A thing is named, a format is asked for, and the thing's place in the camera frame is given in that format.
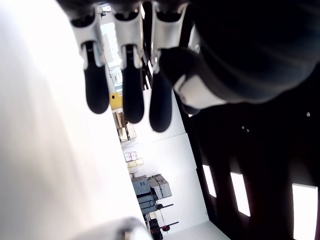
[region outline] white wall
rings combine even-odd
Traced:
[[[229,240],[212,222],[206,221],[173,234],[164,235],[164,240]]]
[[[126,216],[143,221],[111,110],[87,107],[56,1],[1,1],[0,35],[0,239],[64,240]]]
[[[185,134],[185,127],[181,119],[178,104],[175,95],[172,94],[172,119],[169,128],[162,133],[153,131],[149,122],[149,108],[151,99],[151,90],[143,91],[144,99],[144,115],[141,122],[134,125],[134,131],[136,132],[136,143],[147,144],[153,143],[159,140],[168,139],[180,134]]]
[[[172,196],[159,200],[160,204],[174,206],[157,211],[160,226],[179,221],[169,232],[172,234],[209,220],[201,191],[195,158],[189,137],[181,119],[175,96],[172,95],[172,122],[167,131],[154,132],[149,123],[151,91],[144,93],[145,113],[142,121],[134,125],[136,141],[123,150],[137,152],[144,164],[138,166],[136,177],[162,174],[169,182]]]

